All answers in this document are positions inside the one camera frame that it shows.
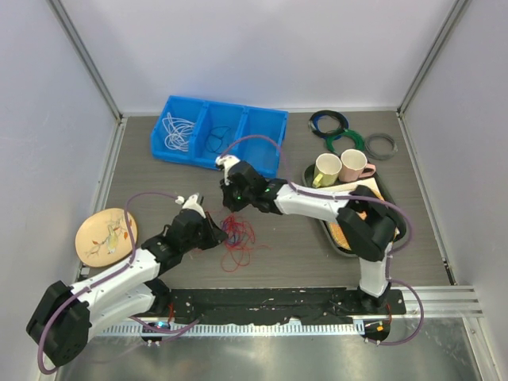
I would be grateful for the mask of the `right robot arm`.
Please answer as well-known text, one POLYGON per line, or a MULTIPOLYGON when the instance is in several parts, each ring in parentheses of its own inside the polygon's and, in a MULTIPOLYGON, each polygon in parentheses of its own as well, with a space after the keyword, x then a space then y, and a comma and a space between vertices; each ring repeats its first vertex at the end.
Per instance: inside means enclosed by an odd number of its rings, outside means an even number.
POLYGON ((361 309, 374 314, 387 304, 391 288, 387 253, 406 232, 406 223, 393 204, 361 185, 350 192, 326 192, 284 179, 266 179, 251 164, 231 155, 218 157, 215 164, 224 172, 223 206, 232 212, 253 206, 262 213, 301 215, 338 224, 348 250, 359 258, 361 309))

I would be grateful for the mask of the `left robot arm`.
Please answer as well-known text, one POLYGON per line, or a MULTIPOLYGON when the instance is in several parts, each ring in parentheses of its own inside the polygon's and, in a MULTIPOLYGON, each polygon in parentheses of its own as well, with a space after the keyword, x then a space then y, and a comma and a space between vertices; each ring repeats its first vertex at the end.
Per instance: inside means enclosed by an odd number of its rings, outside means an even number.
POLYGON ((55 368, 71 362, 108 325, 144 312, 153 317, 163 315, 169 297, 151 284, 180 264, 188 252, 215 248, 227 238, 209 213, 183 209, 128 259, 86 281, 70 286, 62 281, 53 283, 26 326, 38 346, 40 371, 54 373, 45 367, 46 360, 55 368))

